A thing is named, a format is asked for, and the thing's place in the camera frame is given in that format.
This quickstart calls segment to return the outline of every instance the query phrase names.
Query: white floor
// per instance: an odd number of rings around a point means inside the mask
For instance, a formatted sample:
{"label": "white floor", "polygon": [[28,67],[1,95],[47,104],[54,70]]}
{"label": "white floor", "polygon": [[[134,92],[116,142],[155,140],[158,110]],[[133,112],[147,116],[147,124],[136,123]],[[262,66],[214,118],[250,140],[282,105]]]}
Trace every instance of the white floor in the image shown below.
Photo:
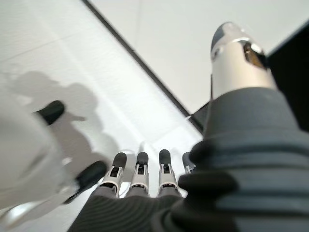
{"label": "white floor", "polygon": [[[171,151],[175,174],[184,173],[182,154],[201,135],[82,1],[1,0],[0,30],[0,84],[30,111],[66,103],[52,131],[72,157],[72,173],[126,150],[124,191],[143,142],[152,196],[161,149]],[[90,192],[12,231],[64,232]]]}

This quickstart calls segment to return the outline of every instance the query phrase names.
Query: robotic finger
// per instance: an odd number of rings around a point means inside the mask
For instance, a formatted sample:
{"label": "robotic finger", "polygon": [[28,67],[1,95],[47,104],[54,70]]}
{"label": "robotic finger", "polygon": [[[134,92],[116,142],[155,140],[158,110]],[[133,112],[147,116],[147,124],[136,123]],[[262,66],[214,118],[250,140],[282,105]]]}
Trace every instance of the robotic finger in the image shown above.
{"label": "robotic finger", "polygon": [[94,193],[119,198],[119,189],[123,180],[125,167],[126,154],[120,152],[115,156],[112,167],[106,173],[102,183]]}
{"label": "robotic finger", "polygon": [[159,191],[157,197],[166,195],[181,196],[171,165],[170,152],[165,149],[161,150],[159,153],[159,162]]}
{"label": "robotic finger", "polygon": [[183,154],[183,166],[186,174],[191,174],[195,169],[195,164],[189,159],[190,152]]}
{"label": "robotic finger", "polygon": [[132,177],[130,189],[126,197],[145,196],[149,197],[149,174],[148,174],[148,155],[146,152],[140,152],[136,159],[134,174]]}

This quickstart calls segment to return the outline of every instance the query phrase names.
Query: black fingertip pad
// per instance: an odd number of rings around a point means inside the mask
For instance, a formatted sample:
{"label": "black fingertip pad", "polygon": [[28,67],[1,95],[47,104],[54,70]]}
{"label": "black fingertip pad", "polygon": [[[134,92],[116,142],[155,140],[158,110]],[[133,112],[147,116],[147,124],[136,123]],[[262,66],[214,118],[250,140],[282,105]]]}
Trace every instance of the black fingertip pad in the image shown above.
{"label": "black fingertip pad", "polygon": [[148,165],[148,155],[146,152],[140,152],[136,158],[136,164]]}
{"label": "black fingertip pad", "polygon": [[160,164],[168,164],[170,162],[170,152],[166,149],[163,149],[159,153],[159,162]]}
{"label": "black fingertip pad", "polygon": [[125,169],[126,167],[126,154],[123,152],[118,153],[113,162],[112,162],[112,166],[115,166],[117,168],[122,167],[122,169]]}
{"label": "black fingertip pad", "polygon": [[194,163],[189,159],[190,152],[186,152],[183,155],[183,166],[186,168],[186,166],[189,166],[190,168],[194,168]]}

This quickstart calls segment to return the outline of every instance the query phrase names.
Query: white wall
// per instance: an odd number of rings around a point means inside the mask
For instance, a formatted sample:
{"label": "white wall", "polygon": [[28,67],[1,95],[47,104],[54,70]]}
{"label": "white wall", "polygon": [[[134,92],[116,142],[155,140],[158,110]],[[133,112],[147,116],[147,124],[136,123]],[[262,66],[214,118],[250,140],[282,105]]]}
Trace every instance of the white wall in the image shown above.
{"label": "white wall", "polygon": [[308,0],[90,0],[190,112],[210,97],[210,45],[225,21],[265,49],[309,19]]}

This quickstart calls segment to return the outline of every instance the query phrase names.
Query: black edge trim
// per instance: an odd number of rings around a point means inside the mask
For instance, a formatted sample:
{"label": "black edge trim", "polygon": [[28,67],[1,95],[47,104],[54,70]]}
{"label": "black edge trim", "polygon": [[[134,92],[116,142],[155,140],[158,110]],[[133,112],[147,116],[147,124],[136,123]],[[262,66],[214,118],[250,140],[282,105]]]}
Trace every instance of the black edge trim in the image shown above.
{"label": "black edge trim", "polygon": [[[110,25],[107,19],[101,15],[96,8],[89,3],[88,0],[82,0],[82,2],[89,8],[89,10],[102,22],[102,24],[110,31],[110,33],[118,40],[118,42],[126,49],[126,51],[136,60],[141,68],[151,77],[151,79],[160,87],[160,89],[167,95],[167,97],[176,105],[176,107],[182,112],[185,117],[190,116],[188,111],[180,104],[180,102],[171,94],[171,92],[164,86],[164,84],[157,78],[154,72],[141,60],[141,58],[134,52],[134,50],[128,45],[128,43],[118,34],[118,32]],[[192,117],[189,121],[193,126],[202,133],[201,127],[198,122]]]}

